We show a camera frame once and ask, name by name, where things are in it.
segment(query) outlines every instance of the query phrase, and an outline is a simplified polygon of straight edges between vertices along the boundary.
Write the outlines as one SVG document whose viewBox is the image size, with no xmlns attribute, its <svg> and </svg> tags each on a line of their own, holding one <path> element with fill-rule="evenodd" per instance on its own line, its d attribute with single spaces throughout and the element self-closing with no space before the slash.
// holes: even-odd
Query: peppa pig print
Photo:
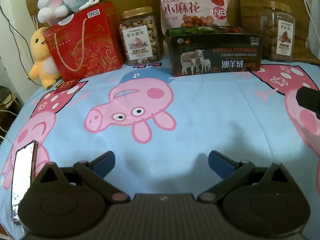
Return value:
<svg viewBox="0 0 320 240">
<path fill-rule="evenodd" d="M 36 175 L 38 175 L 43 166 L 50 161 L 49 154 L 43 143 L 55 125 L 56 114 L 68 104 L 73 96 L 86 83 L 87 82 L 78 83 L 69 90 L 57 94 L 54 94 L 54 91 L 50 91 L 43 95 L 36 105 L 31 118 L 21 128 L 13 142 L 13 147 L 2 170 L 2 175 L 5 176 L 3 183 L 4 189 L 9 189 L 12 183 L 13 166 L 17 150 L 23 148 L 32 140 L 36 140 L 39 143 L 35 166 Z"/>
<path fill-rule="evenodd" d="M 302 86 L 318 90 L 319 88 L 310 76 L 299 66 L 291 65 L 261 65 L 259 71 L 252 72 L 272 90 L 262 93 L 256 91 L 256 96 L 266 102 L 272 93 L 284 95 L 284 106 L 295 129 L 303 142 L 320 158 L 320 120 L 317 115 L 298 105 L 297 91 Z M 316 172 L 316 188 L 320 194 L 320 161 Z"/>
<path fill-rule="evenodd" d="M 134 78 L 120 83 L 110 91 L 108 100 L 89 111 L 84 121 L 87 131 L 98 133 L 110 125 L 132 126 L 133 138 L 145 144 L 152 138 L 147 120 L 152 119 L 157 127 L 166 131 L 176 127 L 175 119 L 166 112 L 173 101 L 173 92 L 163 80 Z"/>
</svg>

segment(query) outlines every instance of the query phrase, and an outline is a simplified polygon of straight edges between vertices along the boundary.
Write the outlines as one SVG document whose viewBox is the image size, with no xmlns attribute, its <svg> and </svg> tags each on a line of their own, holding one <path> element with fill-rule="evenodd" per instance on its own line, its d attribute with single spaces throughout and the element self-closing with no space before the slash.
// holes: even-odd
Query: sheep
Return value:
<svg viewBox="0 0 320 240">
<path fill-rule="evenodd" d="M 202 73 L 203 71 L 205 70 L 206 72 L 208 70 L 211 70 L 211 62 L 209 59 L 204 59 L 203 57 L 200 58 L 200 62 L 201 62 L 201 65 L 202 65 Z"/>
<path fill-rule="evenodd" d="M 200 61 L 201 58 L 199 57 L 196 57 L 196 71 L 199 73 L 199 65 L 201 65 L 201 61 Z"/>
<path fill-rule="evenodd" d="M 194 52 L 182 53 L 181 54 L 181 65 L 183 65 L 184 62 L 190 62 L 190 60 L 192 58 L 197 58 L 197 57 L 201 58 L 201 57 L 203 57 L 203 54 L 202 54 L 203 51 L 204 51 L 204 49 L 203 50 L 197 49 Z"/>
<path fill-rule="evenodd" d="M 195 67 L 195 65 L 196 65 L 196 59 L 195 59 L 195 58 L 191 58 L 190 61 L 191 61 L 191 62 L 184 62 L 184 63 L 182 64 L 182 74 L 183 74 L 183 73 L 188 74 L 187 68 L 189 67 L 189 68 L 191 69 L 191 73 L 192 73 L 192 75 L 193 75 L 193 69 L 194 69 L 194 67 Z"/>
</svg>

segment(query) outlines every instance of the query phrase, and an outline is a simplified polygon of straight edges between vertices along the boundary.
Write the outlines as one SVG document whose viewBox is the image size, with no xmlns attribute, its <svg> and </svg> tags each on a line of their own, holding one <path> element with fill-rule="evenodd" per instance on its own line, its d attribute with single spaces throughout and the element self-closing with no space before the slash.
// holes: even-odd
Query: gift bag rope handle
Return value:
<svg viewBox="0 0 320 240">
<path fill-rule="evenodd" d="M 54 41 L 56 43 L 56 47 L 57 47 L 57 52 L 58 52 L 58 55 L 59 55 L 59 58 L 61 60 L 61 62 L 66 66 L 67 69 L 73 71 L 73 72 L 77 72 L 79 71 L 79 69 L 82 67 L 82 64 L 83 64 L 83 61 L 84 61 L 84 27 L 85 27 L 85 22 L 87 21 L 87 18 L 83 20 L 83 23 L 82 23 L 82 35 L 81 35 L 81 43 L 82 43 L 82 59 L 81 59 L 81 63 L 79 65 L 79 67 L 77 69 L 73 69 L 71 67 L 69 67 L 65 62 L 64 60 L 62 59 L 62 56 L 60 54 L 60 51 L 59 51 L 59 47 L 58 47 L 58 42 L 57 42 L 57 34 L 55 33 L 54 34 Z"/>
</svg>

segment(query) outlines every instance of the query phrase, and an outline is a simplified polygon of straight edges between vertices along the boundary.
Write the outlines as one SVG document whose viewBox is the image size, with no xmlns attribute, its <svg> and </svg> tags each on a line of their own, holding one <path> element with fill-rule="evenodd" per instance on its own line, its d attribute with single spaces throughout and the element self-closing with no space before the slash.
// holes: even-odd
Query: bed sheet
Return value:
<svg viewBox="0 0 320 240">
<path fill-rule="evenodd" d="M 135 193 L 200 192 L 221 181 L 208 166 L 211 150 L 257 166 L 282 162 L 306 195 L 311 217 L 304 230 L 320 239 L 320 121 L 298 106 L 302 85 L 318 89 L 320 71 L 305 63 L 263 61 L 259 72 L 171 76 L 164 57 L 81 80 L 68 91 L 34 93 L 0 145 L 0 220 L 10 219 L 15 151 L 39 141 L 38 173 L 47 161 L 60 167 L 116 156 L 105 180 Z"/>
</svg>

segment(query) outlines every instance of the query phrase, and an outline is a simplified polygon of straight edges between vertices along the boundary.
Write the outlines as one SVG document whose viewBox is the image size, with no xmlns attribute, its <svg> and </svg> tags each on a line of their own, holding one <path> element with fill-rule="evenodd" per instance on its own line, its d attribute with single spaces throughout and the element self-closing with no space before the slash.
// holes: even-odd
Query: red gift box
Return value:
<svg viewBox="0 0 320 240">
<path fill-rule="evenodd" d="M 67 17 L 46 30 L 44 37 L 65 82 L 117 70 L 123 64 L 118 20 L 111 2 Z"/>
</svg>

